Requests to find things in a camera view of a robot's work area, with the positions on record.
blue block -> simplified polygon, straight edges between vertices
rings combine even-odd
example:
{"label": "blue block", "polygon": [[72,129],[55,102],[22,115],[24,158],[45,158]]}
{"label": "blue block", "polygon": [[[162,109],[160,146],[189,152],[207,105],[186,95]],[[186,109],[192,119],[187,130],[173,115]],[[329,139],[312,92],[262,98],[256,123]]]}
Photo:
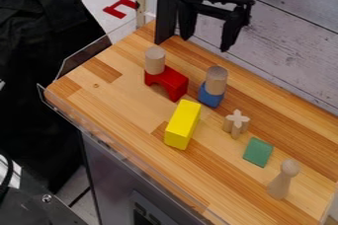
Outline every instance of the blue block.
{"label": "blue block", "polygon": [[206,90],[206,82],[202,84],[199,91],[199,101],[209,107],[217,108],[220,102],[224,99],[224,94],[222,95],[211,95]]}

green cube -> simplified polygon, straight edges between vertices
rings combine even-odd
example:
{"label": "green cube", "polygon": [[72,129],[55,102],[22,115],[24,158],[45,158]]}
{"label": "green cube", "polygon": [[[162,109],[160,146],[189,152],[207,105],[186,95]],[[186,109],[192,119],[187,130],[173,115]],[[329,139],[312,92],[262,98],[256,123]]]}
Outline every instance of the green cube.
{"label": "green cube", "polygon": [[260,139],[252,137],[246,147],[243,159],[264,168],[274,150],[274,146]]}

yellow block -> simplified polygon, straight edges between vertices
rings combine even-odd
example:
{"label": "yellow block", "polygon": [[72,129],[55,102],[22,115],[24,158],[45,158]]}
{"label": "yellow block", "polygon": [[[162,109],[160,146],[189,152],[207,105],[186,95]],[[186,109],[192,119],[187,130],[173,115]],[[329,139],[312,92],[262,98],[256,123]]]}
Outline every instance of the yellow block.
{"label": "yellow block", "polygon": [[164,143],[180,150],[187,149],[200,114],[201,104],[181,100],[165,129]]}

transparent plastic barrier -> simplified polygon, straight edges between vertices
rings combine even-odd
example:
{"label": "transparent plastic barrier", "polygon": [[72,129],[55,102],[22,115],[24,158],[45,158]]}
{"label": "transparent plastic barrier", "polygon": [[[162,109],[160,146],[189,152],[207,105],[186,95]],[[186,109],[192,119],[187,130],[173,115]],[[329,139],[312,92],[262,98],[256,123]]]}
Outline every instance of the transparent plastic barrier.
{"label": "transparent plastic barrier", "polygon": [[[66,75],[69,71],[94,57],[99,52],[114,45],[135,30],[136,23],[135,19],[133,19],[75,52],[64,59],[55,80]],[[87,136],[91,137],[93,141],[103,144],[103,146],[107,147],[109,152],[113,152],[116,156],[118,155],[130,169],[139,174],[150,184],[160,189],[166,195],[169,195],[173,201],[182,205],[187,211],[199,217],[202,222],[205,224],[227,224],[216,214],[208,210],[208,208],[200,201],[196,200],[183,189],[171,182],[170,179],[167,179],[160,172],[143,162],[136,154],[125,148],[124,145],[114,139],[112,135],[108,134],[100,126],[88,119],[83,113],[73,108],[70,104],[40,84],[38,84],[38,91],[41,100],[48,107],[68,120]]]}

wooden tabletop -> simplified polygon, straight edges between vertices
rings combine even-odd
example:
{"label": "wooden tabletop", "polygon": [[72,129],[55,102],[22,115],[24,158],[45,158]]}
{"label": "wooden tabletop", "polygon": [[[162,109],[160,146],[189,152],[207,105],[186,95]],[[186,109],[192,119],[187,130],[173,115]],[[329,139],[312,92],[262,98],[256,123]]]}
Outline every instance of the wooden tabletop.
{"label": "wooden tabletop", "polygon": [[[221,224],[216,216],[230,224],[317,224],[338,180],[337,117],[172,37],[161,46],[167,65],[190,79],[184,99],[196,100],[210,66],[225,67],[229,78],[220,107],[202,107],[188,149],[168,147],[163,133],[177,104],[163,89],[143,84],[144,53],[153,35],[154,24],[139,29],[52,83],[46,98],[112,147],[128,150],[130,159],[141,159],[139,167],[215,224]],[[238,140],[221,129],[235,109],[252,119]],[[275,146],[264,169],[242,159],[252,136]],[[274,200],[266,185],[287,158],[298,160],[301,172],[288,197]]]}

